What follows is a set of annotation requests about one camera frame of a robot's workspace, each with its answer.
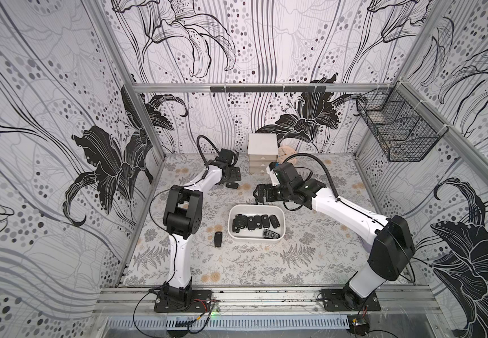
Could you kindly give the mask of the black key with buttons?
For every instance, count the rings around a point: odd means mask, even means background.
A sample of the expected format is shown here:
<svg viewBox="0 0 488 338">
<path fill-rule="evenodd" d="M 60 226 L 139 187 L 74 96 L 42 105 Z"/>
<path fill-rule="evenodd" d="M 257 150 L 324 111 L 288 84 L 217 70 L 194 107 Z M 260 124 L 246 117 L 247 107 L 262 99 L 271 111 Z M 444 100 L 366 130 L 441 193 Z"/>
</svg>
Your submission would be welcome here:
<svg viewBox="0 0 488 338">
<path fill-rule="evenodd" d="M 264 229 L 270 228 L 269 216 L 267 214 L 264 214 L 261 216 L 261 218 L 262 218 L 262 227 Z"/>
</svg>

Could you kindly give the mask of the silver black BMW key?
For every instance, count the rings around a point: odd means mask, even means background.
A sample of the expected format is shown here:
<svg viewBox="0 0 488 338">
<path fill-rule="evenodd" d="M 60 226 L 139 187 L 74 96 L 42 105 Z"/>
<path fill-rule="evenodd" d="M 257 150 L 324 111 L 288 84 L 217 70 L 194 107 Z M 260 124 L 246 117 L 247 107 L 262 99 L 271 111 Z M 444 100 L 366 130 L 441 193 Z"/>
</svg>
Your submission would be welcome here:
<svg viewBox="0 0 488 338">
<path fill-rule="evenodd" d="M 277 232 L 274 232 L 272 230 L 269 230 L 269 229 L 264 229 L 264 232 L 263 232 L 263 238 L 264 239 L 273 239 L 273 240 L 277 240 L 277 239 L 280 239 L 281 236 L 279 235 L 279 233 Z"/>
</svg>

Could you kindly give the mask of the white storage tray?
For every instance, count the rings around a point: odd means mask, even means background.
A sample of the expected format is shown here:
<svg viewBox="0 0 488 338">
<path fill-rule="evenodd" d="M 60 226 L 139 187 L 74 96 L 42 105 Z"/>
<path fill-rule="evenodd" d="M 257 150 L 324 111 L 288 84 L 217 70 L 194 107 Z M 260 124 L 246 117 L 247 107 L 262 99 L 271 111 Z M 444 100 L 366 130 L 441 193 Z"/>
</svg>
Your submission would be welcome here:
<svg viewBox="0 0 488 338">
<path fill-rule="evenodd" d="M 285 214 L 277 206 L 238 204 L 229 212 L 228 234 L 239 241 L 280 242 L 286 235 Z"/>
</svg>

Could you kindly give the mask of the black key front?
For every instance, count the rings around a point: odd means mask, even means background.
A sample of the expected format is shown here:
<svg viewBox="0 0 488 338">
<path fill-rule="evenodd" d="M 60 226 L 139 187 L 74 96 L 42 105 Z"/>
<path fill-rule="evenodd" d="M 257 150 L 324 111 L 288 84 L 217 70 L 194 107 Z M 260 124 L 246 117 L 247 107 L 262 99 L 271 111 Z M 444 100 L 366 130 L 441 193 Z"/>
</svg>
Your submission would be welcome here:
<svg viewBox="0 0 488 338">
<path fill-rule="evenodd" d="M 249 221 L 248 230 L 250 231 L 257 229 L 262 224 L 261 219 L 260 218 L 257 219 L 255 216 L 248 217 L 248 221 Z"/>
</svg>

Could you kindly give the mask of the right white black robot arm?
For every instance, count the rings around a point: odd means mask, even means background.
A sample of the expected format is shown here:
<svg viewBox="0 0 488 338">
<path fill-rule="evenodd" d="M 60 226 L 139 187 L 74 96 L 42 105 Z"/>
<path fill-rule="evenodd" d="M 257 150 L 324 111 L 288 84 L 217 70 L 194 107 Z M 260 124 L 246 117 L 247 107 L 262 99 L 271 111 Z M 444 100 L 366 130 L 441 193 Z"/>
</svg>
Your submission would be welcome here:
<svg viewBox="0 0 488 338">
<path fill-rule="evenodd" d="M 332 176 L 321 163 L 327 182 L 304 179 L 290 162 L 272 162 L 266 167 L 271 182 L 266 189 L 274 201 L 293 202 L 327 215 L 353 232 L 370 246 L 369 257 L 361 269 L 344 285 L 342 299 L 357 308 L 385 282 L 396 281 L 415 254 L 406 219 L 391 218 L 367 210 L 338 194 Z"/>
</svg>

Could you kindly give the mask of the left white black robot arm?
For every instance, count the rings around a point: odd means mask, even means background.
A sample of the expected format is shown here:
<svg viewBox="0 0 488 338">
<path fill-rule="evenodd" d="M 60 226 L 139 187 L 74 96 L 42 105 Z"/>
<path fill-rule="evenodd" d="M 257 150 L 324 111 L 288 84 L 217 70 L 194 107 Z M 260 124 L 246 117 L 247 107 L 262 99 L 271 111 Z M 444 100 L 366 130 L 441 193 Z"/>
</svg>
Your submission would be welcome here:
<svg viewBox="0 0 488 338">
<path fill-rule="evenodd" d="M 240 168 L 219 161 L 207 167 L 189 182 L 175 184 L 169 190 L 163 225 L 169 234 L 171 265 L 162 287 L 162 299 L 187 306 L 192 301 L 190 243 L 202 223 L 203 197 L 216 185 L 241 180 Z"/>
</svg>

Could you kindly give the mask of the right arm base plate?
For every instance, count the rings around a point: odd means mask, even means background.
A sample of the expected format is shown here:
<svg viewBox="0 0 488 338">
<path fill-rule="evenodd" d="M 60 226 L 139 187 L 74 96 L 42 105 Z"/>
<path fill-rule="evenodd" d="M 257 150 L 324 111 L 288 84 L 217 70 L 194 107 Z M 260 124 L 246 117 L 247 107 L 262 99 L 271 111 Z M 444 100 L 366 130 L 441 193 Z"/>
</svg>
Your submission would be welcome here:
<svg viewBox="0 0 488 338">
<path fill-rule="evenodd" d="M 376 292 L 372 292 L 369 296 L 361 298 L 351 289 L 321 289 L 317 301 L 328 312 L 353 311 L 363 313 L 364 311 L 381 310 Z"/>
</svg>

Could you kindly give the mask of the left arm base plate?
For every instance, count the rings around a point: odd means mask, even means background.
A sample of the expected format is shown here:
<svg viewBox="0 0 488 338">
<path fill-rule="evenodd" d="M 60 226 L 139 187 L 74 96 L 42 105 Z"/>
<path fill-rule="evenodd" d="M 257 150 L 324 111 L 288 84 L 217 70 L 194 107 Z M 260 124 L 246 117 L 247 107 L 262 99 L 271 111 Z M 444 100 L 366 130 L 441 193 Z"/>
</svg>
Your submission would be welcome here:
<svg viewBox="0 0 488 338">
<path fill-rule="evenodd" d="M 211 309 L 213 292 L 206 289 L 160 291 L 154 311 L 156 313 L 207 313 Z"/>
</svg>

